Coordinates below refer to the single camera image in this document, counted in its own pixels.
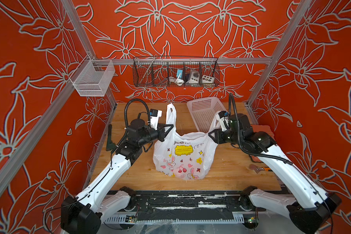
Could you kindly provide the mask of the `white printed plastic bag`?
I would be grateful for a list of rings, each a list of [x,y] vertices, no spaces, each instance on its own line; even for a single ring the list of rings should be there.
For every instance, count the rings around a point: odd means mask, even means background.
[[[154,145],[153,162],[156,170],[183,180],[203,179],[211,169],[217,143],[208,133],[178,134],[176,117],[175,106],[168,104],[166,123],[174,127],[163,142],[158,140]]]

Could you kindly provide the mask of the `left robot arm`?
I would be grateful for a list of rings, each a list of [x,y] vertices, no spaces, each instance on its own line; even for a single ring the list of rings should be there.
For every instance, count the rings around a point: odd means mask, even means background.
[[[128,120],[128,109],[134,102],[144,105],[148,120],[143,120],[140,115]],[[111,153],[109,163],[80,193],[63,201],[60,207],[62,230],[69,234],[96,234],[106,218],[136,206],[136,193],[128,187],[119,189],[108,199],[106,195],[142,153],[148,152],[156,141],[163,142],[173,130],[173,124],[159,122],[161,116],[160,110],[150,109],[142,99],[135,98],[126,104],[125,132],[117,144],[112,141],[112,125],[108,125],[106,149]]]

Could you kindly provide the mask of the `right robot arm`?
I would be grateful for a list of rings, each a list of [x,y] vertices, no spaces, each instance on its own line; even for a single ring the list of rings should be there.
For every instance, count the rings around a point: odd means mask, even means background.
[[[249,186],[239,195],[241,209],[255,211],[263,208],[275,212],[290,219],[305,234],[315,234],[327,220],[332,220],[341,198],[308,178],[269,134],[255,132],[248,117],[237,112],[233,94],[229,95],[229,110],[219,112],[216,117],[221,127],[208,133],[213,142],[229,143],[249,156],[258,157],[292,193],[286,197]]]

